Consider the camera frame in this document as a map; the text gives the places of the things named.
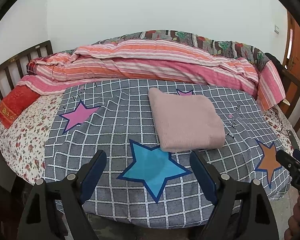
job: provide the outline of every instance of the human hand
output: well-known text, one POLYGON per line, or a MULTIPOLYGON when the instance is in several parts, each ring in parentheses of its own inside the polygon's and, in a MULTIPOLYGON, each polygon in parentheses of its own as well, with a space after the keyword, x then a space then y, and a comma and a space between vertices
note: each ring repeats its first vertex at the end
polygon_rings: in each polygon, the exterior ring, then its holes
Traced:
POLYGON ((300 230, 300 196, 293 207, 293 215, 288 220, 289 228, 284 233, 284 240, 290 240, 300 230))

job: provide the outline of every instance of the wall socket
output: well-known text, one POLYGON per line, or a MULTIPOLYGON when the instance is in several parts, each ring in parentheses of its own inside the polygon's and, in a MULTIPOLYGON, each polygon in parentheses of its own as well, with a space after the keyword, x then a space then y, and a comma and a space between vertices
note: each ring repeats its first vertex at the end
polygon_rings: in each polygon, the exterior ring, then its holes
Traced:
POLYGON ((274 26, 274 32, 279 34, 279 27, 277 25, 274 26))

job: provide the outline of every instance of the star print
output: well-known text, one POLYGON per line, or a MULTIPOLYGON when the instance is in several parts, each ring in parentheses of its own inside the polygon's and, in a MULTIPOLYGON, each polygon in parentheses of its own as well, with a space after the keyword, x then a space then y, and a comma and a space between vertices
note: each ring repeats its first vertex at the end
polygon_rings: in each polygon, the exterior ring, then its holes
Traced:
POLYGON ((99 107, 100 106, 87 108, 85 104, 80 100, 79 104, 77 105, 74 111, 65 114, 60 114, 59 116, 68 120, 62 134, 69 131, 71 128, 75 127, 76 125, 82 124, 85 120, 88 119, 90 115, 92 115, 95 111, 97 111, 99 107))
POLYGON ((177 89, 177 94, 179 96, 191 96, 191 95, 194 95, 193 90, 190 90, 189 92, 182 92, 179 89, 177 89))
POLYGON ((163 152, 160 145, 150 148, 129 140, 133 162, 117 177, 143 183, 153 200, 158 203, 167 181, 191 174, 174 161, 171 153, 163 152))
POLYGON ((256 140, 259 146, 262 149, 263 157, 257 167, 255 168, 255 171, 265 171, 267 173, 267 181, 268 186, 271 189, 271 182, 273 178, 274 171, 282 168, 281 164, 277 162, 275 159, 275 145, 272 143, 270 147, 263 144, 262 142, 256 140))

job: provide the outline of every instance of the pink star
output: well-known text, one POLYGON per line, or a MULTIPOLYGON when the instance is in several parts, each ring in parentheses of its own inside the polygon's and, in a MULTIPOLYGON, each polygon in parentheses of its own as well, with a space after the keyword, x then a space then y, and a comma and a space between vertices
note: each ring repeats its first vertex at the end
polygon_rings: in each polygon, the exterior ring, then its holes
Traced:
POLYGON ((90 115, 92 115, 95 111, 97 111, 99 107, 100 106, 87 108, 85 104, 80 100, 79 104, 77 105, 74 111, 65 114, 60 114, 59 116, 68 120, 62 134, 69 131, 71 128, 75 127, 76 125, 82 124, 85 120, 88 119, 90 115))
POLYGON ((189 92, 182 92, 181 90, 177 89, 177 94, 179 96, 191 96, 193 95, 193 90, 190 90, 189 92))

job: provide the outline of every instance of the red pillow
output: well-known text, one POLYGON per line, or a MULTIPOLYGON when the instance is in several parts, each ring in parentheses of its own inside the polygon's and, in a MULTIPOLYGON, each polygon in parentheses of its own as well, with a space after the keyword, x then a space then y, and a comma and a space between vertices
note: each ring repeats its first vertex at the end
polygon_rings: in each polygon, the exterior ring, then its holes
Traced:
POLYGON ((36 101, 39 96, 27 86, 16 86, 0 101, 0 120, 4 127, 9 128, 22 111, 36 101))

